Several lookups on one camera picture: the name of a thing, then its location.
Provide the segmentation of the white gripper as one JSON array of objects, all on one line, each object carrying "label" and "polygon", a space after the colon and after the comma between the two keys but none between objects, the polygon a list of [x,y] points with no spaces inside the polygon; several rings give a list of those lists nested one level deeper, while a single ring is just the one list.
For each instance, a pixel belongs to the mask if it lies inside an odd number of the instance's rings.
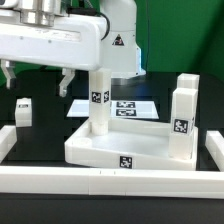
[{"label": "white gripper", "polygon": [[16,79],[13,61],[61,67],[64,78],[59,95],[65,97],[75,77],[74,69],[97,70],[102,66],[101,39],[105,32],[102,17],[56,17],[53,27],[43,27],[23,24],[19,12],[0,9],[0,59],[5,59],[0,68],[6,87],[12,88]]}]

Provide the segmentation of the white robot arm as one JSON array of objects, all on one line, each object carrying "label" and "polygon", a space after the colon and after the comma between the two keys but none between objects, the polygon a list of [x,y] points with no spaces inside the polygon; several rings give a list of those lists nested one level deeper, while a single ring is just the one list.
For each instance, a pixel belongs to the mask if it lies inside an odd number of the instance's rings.
[{"label": "white robot arm", "polygon": [[108,68],[120,84],[145,73],[136,44],[134,0],[0,0],[0,69],[6,85],[16,79],[17,62],[60,67],[59,94],[77,70]]}]

